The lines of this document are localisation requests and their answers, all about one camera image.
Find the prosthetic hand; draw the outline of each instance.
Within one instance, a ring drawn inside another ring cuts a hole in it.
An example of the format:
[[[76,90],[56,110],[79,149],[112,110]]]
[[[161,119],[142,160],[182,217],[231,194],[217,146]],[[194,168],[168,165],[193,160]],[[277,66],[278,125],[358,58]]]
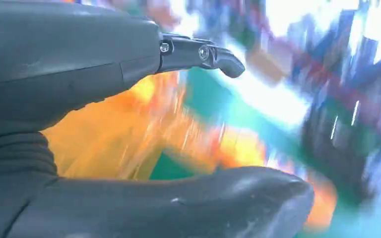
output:
[[[167,183],[58,177],[40,130],[149,74],[193,66],[230,77],[245,70],[228,50],[162,34],[147,19],[0,2],[0,237],[292,237],[313,191],[279,171],[241,168]]]
[[[150,74],[245,67],[212,42],[144,18],[67,3],[0,2],[0,134],[36,131]]]

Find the white light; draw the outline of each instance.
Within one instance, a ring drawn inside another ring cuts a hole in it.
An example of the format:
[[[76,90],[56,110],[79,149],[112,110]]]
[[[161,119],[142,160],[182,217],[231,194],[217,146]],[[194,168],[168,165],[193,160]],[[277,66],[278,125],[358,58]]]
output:
[[[238,47],[229,44],[226,48],[236,50]],[[309,104],[285,85],[271,88],[248,70],[237,79],[231,79],[220,71],[213,73],[245,103],[286,129],[294,129],[303,122]]]
[[[334,133],[335,133],[335,127],[336,127],[337,120],[338,120],[338,116],[336,116],[335,121],[334,121],[334,126],[332,127],[331,140],[334,138]]]
[[[354,107],[354,113],[353,113],[353,118],[351,119],[351,125],[354,125],[354,122],[356,120],[356,115],[357,115],[357,110],[359,107],[359,101],[356,101],[356,106]]]

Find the dark gray plastic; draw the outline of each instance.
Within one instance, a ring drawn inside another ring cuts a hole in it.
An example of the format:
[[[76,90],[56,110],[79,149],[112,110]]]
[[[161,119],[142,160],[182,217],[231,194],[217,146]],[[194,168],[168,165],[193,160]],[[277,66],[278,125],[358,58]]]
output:
[[[42,130],[154,74],[160,37],[109,9],[0,1],[0,134]]]
[[[169,50],[161,54],[157,72],[191,67],[218,68],[226,76],[236,78],[245,71],[245,66],[230,50],[218,47],[211,41],[163,34],[163,43],[169,46]]]
[[[308,183],[261,167],[168,182],[60,180],[8,238],[292,238],[312,202]]]

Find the robotic finger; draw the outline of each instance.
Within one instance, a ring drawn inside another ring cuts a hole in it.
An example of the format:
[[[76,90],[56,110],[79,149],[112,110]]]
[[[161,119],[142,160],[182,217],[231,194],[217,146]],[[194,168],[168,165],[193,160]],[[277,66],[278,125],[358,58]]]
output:
[[[228,77],[236,78],[245,71],[245,66],[231,51],[207,40],[163,34],[160,51],[161,62],[157,72],[191,67],[219,68]]]

